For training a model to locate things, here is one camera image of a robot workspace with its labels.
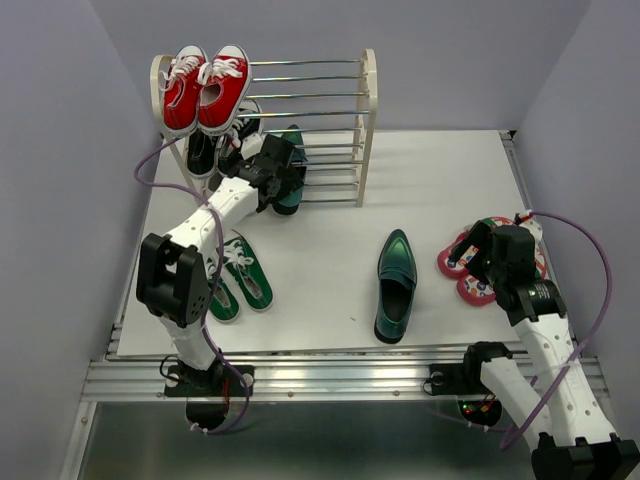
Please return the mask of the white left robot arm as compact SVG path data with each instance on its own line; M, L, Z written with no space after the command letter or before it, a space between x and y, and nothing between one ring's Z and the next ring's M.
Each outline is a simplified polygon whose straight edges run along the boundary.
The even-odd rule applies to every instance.
M206 262L222 263L228 230L302 186L301 169L292 162L294 149L271 134L244 145L217 189L209 196L194 195L199 206L193 214L167 233L142 240L135 293L177 350L178 367L169 380L210 394L229 372L206 326L218 282Z

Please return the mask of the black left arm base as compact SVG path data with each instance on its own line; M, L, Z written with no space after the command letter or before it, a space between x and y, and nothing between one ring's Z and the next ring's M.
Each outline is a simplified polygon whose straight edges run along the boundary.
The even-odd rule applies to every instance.
M191 431L211 436L233 429L246 415L253 394L255 368L229 367L215 360L208 370L196 370L176 356L166 356L159 374L163 395L184 399Z

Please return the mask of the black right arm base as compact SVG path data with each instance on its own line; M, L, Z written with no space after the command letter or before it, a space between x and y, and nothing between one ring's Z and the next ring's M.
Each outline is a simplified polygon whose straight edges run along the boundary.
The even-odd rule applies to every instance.
M512 357L512 352L501 342L477 342L467 348L459 363L431 364L422 390L430 397L455 397L459 413L453 420L461 421L470 428L504 432L504 428L497 426L503 412L502 405L497 396L481 383L480 374L484 363Z

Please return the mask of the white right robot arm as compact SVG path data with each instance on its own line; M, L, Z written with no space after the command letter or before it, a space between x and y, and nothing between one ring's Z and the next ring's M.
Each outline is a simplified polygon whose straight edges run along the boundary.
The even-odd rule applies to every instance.
M536 478L626 479L639 464L639 448L600 409L578 359L583 347L571 340L564 300L538 273L540 238L531 217L505 225L479 220L451 250L452 261L476 250L466 268L493 289L535 371L528 381L504 344L477 342L465 353L461 381L497 396L514 423L502 446L524 439Z

